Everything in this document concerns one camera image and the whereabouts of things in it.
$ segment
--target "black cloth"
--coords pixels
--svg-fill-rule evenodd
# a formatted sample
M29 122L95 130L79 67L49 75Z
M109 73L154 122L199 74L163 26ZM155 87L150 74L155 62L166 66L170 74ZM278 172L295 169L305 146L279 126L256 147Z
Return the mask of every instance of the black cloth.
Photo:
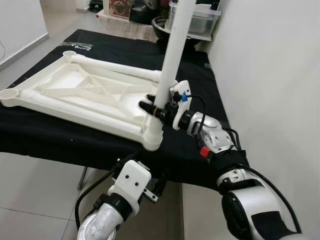
M22 83L56 61L67 50L87 57L150 70L161 70L165 49L155 43L132 40L78 29L65 42L92 44L91 50L58 46L10 87ZM189 80L193 94L201 95L207 114L228 126L226 113L216 86L214 73L204 52L183 54L177 80ZM202 112L197 99L191 109ZM195 140L183 131L164 126L163 141L155 152L143 150L140 143L62 120L23 107L0 105L0 151L69 164L109 170L117 158L141 150L138 158L151 170L153 177L168 172L169 179L212 188L214 174L200 156Z

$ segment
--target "clear plastic bag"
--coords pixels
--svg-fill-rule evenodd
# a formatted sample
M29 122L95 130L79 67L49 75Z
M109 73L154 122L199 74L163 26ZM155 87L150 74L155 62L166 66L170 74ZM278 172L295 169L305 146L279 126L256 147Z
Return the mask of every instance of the clear plastic bag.
M87 50L90 51L93 45L81 42L71 42L71 41L64 41L61 43L61 46L71 46L75 49Z

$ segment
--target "black bowl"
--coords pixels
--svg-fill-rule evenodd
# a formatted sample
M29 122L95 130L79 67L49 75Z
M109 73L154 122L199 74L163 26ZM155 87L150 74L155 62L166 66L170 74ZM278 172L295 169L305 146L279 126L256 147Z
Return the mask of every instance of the black bowl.
M152 19L152 27L154 30L155 35L158 37L158 39L163 42L168 44L169 37L170 37L170 32L165 29L167 17L165 16L158 16L154 19ZM200 39L194 39L191 37L187 37L185 40L185 45L184 47L193 47L196 44L198 44L201 40Z

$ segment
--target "table leg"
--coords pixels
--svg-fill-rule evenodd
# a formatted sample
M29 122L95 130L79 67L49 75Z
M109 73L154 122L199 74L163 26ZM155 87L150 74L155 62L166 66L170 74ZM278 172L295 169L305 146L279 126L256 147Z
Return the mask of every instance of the table leg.
M83 187L83 184L84 184L84 180L85 180L87 171L88 171L88 167L85 166L85 167L83 168L83 171L82 171L82 174L81 174L79 183L78 183L78 185L76 186L76 189L78 189L79 191L80 191L80 190L82 189L82 187Z

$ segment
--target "plastic storage box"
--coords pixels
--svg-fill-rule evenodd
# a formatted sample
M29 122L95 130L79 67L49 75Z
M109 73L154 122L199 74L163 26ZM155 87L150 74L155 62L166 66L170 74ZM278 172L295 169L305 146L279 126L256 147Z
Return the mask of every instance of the plastic storage box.
M171 1L169 6L169 17L165 24L165 29L171 31L176 15L177 3ZM211 33L220 15L221 11L211 10L208 4L195 5L188 36L193 39L211 41Z

